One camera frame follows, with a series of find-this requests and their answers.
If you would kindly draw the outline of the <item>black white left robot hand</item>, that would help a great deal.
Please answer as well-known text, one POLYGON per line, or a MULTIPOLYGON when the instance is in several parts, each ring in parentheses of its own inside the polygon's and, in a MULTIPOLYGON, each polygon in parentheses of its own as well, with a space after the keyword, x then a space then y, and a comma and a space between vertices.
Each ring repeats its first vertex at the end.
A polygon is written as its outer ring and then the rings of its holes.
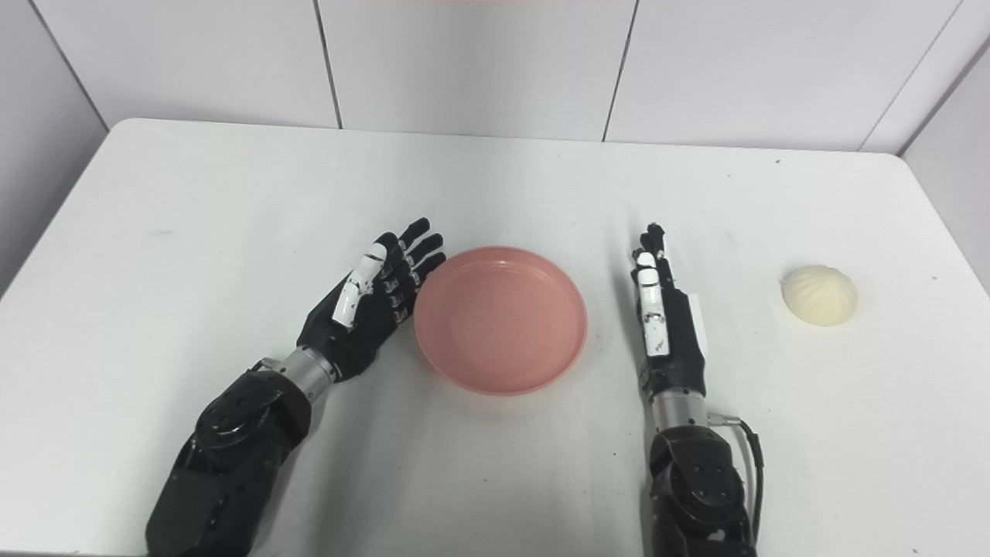
POLYGON ((333 383, 363 374, 384 343, 413 315, 425 280, 445 263, 443 236, 427 217, 387 231, 312 308, 297 339, 331 364, 333 383))

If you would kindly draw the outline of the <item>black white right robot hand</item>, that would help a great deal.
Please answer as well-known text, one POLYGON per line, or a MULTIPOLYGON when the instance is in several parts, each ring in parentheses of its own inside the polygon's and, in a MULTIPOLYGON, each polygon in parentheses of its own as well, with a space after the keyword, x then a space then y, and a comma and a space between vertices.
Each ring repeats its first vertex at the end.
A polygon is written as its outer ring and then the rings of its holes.
POLYGON ((641 391, 649 399, 671 389, 705 396, 706 359, 698 326, 689 296, 675 285, 664 235, 661 225, 650 223, 632 253, 630 278, 646 352, 646 363, 639 371, 641 391))

